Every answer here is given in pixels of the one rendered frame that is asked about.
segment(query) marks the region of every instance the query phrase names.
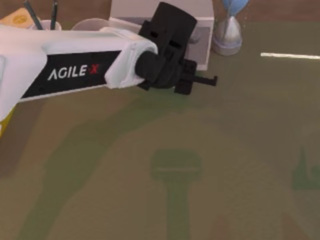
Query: yellow object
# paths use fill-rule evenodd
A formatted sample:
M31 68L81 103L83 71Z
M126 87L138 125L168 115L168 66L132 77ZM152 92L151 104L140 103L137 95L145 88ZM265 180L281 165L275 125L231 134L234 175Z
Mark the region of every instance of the yellow object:
M12 115L14 114L15 108L13 108L11 110L11 112L8 114L8 116L5 117L4 120L0 121L0 138L2 136L2 134L4 133L4 131L6 130L8 123L12 117Z
M0 20L0 24L26 29L34 24L28 11L22 7Z

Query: blue object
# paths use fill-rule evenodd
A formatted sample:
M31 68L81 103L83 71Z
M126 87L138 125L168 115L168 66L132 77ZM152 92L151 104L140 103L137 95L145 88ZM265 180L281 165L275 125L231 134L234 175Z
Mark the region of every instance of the blue object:
M249 0L222 0L225 10L228 11L229 16L237 15L245 6Z

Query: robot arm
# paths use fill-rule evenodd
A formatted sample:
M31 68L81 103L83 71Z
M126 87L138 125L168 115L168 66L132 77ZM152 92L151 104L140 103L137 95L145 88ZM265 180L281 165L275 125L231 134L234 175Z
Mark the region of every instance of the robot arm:
M190 94L197 64L185 59L196 19L161 2L138 34L46 31L0 25L0 122L20 101L89 88L173 88Z

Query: black bracket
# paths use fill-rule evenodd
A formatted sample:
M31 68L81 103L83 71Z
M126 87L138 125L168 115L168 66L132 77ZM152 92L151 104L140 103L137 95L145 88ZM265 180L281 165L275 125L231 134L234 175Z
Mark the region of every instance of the black bracket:
M197 20L187 12L166 2L160 2L151 21L145 21L139 35L154 42L158 54L146 51L136 62L136 74L145 79L139 84L150 88L174 88L177 94L189 95L193 83L216 86L214 79L195 76L197 63L185 59L189 39Z

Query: transparent plastic cup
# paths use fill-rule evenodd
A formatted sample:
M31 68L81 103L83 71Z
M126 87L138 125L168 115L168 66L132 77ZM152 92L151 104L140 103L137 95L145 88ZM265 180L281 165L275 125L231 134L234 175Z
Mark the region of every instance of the transparent plastic cup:
M51 25L51 20L41 20L40 24L43 28L43 30L50 30L50 25ZM32 24L29 29L32 30L37 30L37 26L35 24ZM61 31L62 30L62 26L59 22L55 22L55 30L57 31Z
M109 21L102 18L88 18L78 22L71 29L72 31L100 31L110 27Z

